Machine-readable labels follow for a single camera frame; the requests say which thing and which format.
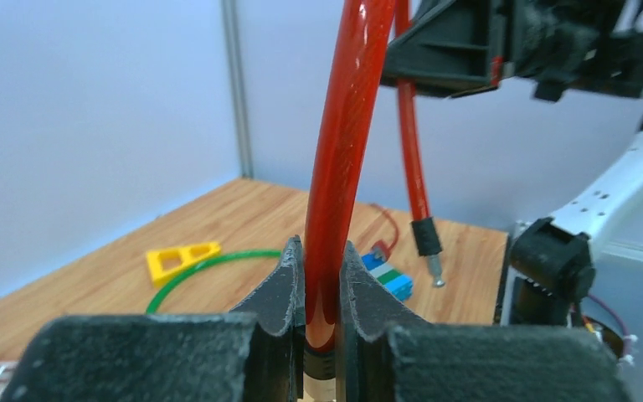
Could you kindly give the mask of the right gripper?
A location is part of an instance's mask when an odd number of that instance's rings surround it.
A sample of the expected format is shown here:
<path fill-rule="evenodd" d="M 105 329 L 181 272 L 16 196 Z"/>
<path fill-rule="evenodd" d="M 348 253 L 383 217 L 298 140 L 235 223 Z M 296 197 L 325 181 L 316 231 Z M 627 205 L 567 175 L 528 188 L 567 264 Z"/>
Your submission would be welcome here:
<path fill-rule="evenodd" d="M 568 89 L 643 99 L 643 31 L 618 31 L 623 1 L 422 1 L 391 40 L 381 84 L 457 98 L 496 90 L 505 75 L 536 82 L 536 98 Z"/>

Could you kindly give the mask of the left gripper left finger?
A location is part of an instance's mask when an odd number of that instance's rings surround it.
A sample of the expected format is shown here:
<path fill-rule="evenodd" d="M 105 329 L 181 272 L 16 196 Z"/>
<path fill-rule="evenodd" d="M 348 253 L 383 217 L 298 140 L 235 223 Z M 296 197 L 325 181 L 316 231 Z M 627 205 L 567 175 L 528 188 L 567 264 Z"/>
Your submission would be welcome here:
<path fill-rule="evenodd" d="M 303 395 L 298 237 L 226 313 L 70 315 L 29 342 L 4 401 L 294 401 Z"/>

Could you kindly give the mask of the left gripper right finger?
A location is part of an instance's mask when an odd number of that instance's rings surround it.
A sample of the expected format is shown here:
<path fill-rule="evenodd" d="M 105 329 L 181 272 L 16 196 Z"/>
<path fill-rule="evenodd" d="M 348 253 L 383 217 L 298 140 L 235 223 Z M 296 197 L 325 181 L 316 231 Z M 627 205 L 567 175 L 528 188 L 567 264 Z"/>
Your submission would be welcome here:
<path fill-rule="evenodd" d="M 628 401 L 615 357 L 566 327 L 431 323 L 373 278 L 353 245 L 339 276 L 340 401 Z"/>

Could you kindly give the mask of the red cable lock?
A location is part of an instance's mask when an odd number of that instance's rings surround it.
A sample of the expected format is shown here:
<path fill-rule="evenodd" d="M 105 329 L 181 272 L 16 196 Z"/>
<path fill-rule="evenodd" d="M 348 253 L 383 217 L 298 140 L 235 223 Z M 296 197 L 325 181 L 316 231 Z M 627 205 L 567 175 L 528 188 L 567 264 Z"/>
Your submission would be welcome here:
<path fill-rule="evenodd" d="M 407 1 L 346 1 L 327 84 L 304 244 L 307 379 L 336 377 L 339 276 L 388 36 L 410 27 Z"/>

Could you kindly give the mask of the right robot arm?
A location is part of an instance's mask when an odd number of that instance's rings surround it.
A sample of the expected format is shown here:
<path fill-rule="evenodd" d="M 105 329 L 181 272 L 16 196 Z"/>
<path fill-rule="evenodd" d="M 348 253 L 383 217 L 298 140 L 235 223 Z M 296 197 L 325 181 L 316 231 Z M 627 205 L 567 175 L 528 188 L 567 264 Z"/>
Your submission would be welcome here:
<path fill-rule="evenodd" d="M 381 82 L 399 93 L 403 129 L 416 95 L 459 98 L 532 80 L 542 101 L 567 90 L 643 99 L 643 1 L 626 30 L 622 1 L 423 1 L 395 4 Z M 516 238 L 519 276 L 502 319 L 568 326 L 589 294 L 610 232 L 643 201 L 643 119 L 627 151 L 580 195 Z"/>

